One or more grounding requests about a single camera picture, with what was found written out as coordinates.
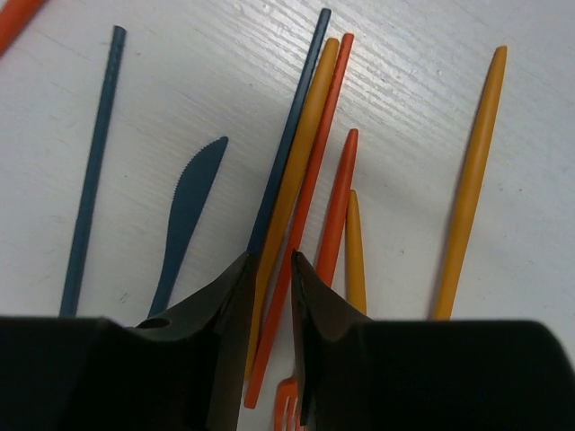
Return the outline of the yellow chopstick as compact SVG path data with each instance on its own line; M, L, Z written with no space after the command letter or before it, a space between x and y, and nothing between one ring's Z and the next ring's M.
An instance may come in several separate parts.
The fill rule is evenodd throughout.
M297 123L295 137L287 159L282 182L266 241L261 254L261 261L255 280L255 298L252 313L252 326L244 379L249 380L259 341L261 313L267 288L275 268L281 244L288 227L293 207L296 202L306 166L310 157L314 139L323 114L332 74L338 56L340 42L336 38L327 39L318 66L314 73L311 87Z

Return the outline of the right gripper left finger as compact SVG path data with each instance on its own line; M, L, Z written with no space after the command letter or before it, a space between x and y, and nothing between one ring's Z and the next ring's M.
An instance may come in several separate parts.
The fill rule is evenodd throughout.
M235 429L256 269L246 252L136 327L106 318L4 317L2 429Z

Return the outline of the blue knife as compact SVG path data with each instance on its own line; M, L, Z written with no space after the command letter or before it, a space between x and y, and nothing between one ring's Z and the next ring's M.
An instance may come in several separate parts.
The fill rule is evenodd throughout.
M228 138L204 146L186 164L177 181L168 218L164 261L148 315L164 311L172 295L181 265L208 194L217 176Z

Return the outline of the yellow fork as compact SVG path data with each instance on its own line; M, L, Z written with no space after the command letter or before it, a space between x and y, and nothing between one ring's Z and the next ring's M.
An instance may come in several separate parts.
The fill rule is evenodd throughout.
M346 296L359 312L367 313L367 292L358 196L350 191L345 225Z

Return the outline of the orange chopstick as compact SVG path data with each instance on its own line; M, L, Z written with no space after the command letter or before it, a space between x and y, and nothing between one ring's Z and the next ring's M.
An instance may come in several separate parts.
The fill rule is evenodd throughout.
M277 284L270 301L270 307L265 322L260 326L259 341L254 358L252 372L248 380L243 405L253 409L257 405L265 371L269 362L270 352L276 337L281 319L284 302L288 294L291 277L290 256L293 248L298 248L305 229L305 222L311 206L315 184L323 160L323 153L328 141L332 120L336 111L349 54L352 49L354 35L346 33L339 40L339 51L332 74L330 89L323 106L323 114L314 139L308 164L305 170L300 190L287 226L282 243L286 249L282 258Z

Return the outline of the orange fork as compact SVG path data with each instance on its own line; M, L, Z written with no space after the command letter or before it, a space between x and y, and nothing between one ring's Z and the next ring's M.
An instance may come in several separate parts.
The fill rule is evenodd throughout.
M347 135L341 154L315 268L320 279L328 287L332 286L338 261L357 150L358 130L353 128ZM278 386L274 405L275 431L303 429L299 423L297 396L297 377L296 373L293 373Z

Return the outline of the yellow knife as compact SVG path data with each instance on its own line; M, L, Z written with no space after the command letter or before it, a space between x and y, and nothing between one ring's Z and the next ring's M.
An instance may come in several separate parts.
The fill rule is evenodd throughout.
M481 195L504 82L508 47L495 49L466 150L447 236L447 249L432 318L451 318L473 221Z

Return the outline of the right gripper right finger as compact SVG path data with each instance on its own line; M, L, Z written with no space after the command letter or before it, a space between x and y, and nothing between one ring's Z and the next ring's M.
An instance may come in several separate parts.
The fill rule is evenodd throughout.
M309 430L571 430L574 370L536 321L377 321L301 252L292 320Z

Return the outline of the orange knife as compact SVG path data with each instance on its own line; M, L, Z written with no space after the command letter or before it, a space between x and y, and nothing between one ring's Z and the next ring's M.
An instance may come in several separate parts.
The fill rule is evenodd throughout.
M0 54L4 55L46 0L8 0L1 9Z

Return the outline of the blue chopstick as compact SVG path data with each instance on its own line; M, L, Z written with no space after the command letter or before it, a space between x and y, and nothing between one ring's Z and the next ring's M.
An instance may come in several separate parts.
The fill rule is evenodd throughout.
M93 223L93 211L126 37L127 31L123 27L118 25L113 27L101 95L93 127L92 142L86 164L84 184L66 268L64 290L58 312L58 315L64 318L74 317L77 313Z
M314 34L306 54L302 73L297 83L295 95L287 115L287 121L284 126L281 139L279 140L279 146L271 167L266 188L262 195L260 207L252 227L252 233L248 241L247 251L253 255L259 255L262 251L263 244L265 243L266 235L270 226L270 219L277 201L280 184L287 166L291 146L295 138L297 124L303 111L305 98L311 85L313 72L331 15L331 9L323 8L319 13L319 17L314 28Z

